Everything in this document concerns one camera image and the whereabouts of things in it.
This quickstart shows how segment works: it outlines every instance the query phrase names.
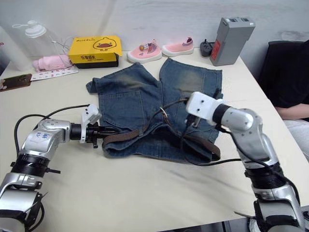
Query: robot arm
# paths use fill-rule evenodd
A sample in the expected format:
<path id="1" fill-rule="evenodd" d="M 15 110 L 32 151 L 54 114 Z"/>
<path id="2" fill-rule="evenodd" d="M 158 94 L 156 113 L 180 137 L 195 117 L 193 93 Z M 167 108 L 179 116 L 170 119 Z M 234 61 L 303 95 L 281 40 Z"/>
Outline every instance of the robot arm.
<path id="1" fill-rule="evenodd" d="M 114 128 L 99 127 L 96 122 L 100 113 L 94 105 L 89 105 L 82 114 L 82 123 L 45 119 L 33 130 L 22 145 L 12 170 L 0 185 L 0 232 L 32 231 L 39 210 L 43 210 L 42 186 L 46 172 L 60 173 L 48 168 L 59 143 L 79 140 L 93 143 L 97 139 L 118 131 Z"/>
<path id="2" fill-rule="evenodd" d="M 304 231 L 300 205 L 290 183 L 284 177 L 269 138 L 262 133 L 262 119 L 249 109 L 235 109 L 200 92 L 187 102 L 189 114 L 222 125 L 231 131 L 239 156 L 252 181 L 257 200 L 254 209 L 261 231 Z"/>

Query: belt loop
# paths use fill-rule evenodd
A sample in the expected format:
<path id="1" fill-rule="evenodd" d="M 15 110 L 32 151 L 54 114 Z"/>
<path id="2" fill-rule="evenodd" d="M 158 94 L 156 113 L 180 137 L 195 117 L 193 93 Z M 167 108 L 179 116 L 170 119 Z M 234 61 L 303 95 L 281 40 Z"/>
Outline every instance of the belt loop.
<path id="1" fill-rule="evenodd" d="M 143 134 L 144 134 L 143 127 L 140 127 L 139 128 L 139 137 L 141 137 Z"/>

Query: pink cloth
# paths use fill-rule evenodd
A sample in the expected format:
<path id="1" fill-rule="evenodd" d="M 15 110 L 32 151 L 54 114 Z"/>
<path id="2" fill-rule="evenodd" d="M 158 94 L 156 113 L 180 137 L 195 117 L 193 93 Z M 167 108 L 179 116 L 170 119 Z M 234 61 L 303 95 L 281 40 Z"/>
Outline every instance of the pink cloth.
<path id="1" fill-rule="evenodd" d="M 188 51 L 193 48 L 193 40 L 191 37 L 188 37 L 188 39 L 186 39 L 184 42 L 166 45 L 165 48 L 171 52 Z"/>
<path id="2" fill-rule="evenodd" d="M 131 51 L 131 55 L 138 59 L 144 59 L 154 57 L 160 52 L 160 47 L 155 40 L 152 40 L 151 43 L 145 43 L 135 48 L 133 51 Z"/>
<path id="3" fill-rule="evenodd" d="M 37 71 L 64 69 L 72 66 L 72 63 L 67 55 L 43 57 L 39 60 L 33 61 L 32 64 Z"/>

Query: jeans pocket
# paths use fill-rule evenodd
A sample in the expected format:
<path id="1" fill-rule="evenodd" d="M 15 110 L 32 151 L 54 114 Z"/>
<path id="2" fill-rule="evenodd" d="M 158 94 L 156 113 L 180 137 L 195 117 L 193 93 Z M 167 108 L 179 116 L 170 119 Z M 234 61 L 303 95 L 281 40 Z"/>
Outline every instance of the jeans pocket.
<path id="1" fill-rule="evenodd" d="M 103 119 L 121 129 L 135 130 L 145 124 L 140 91 L 103 95 Z"/>

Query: duck illustration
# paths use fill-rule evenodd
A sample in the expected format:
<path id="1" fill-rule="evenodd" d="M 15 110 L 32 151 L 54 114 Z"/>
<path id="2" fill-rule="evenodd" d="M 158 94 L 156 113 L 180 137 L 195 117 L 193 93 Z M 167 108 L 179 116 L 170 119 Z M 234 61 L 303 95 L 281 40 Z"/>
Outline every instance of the duck illustration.
<path id="1" fill-rule="evenodd" d="M 107 51 L 107 49 L 116 46 L 117 46 L 116 41 L 108 37 L 104 37 L 103 39 L 98 40 L 93 44 L 93 48 L 99 49 L 100 51 Z"/>

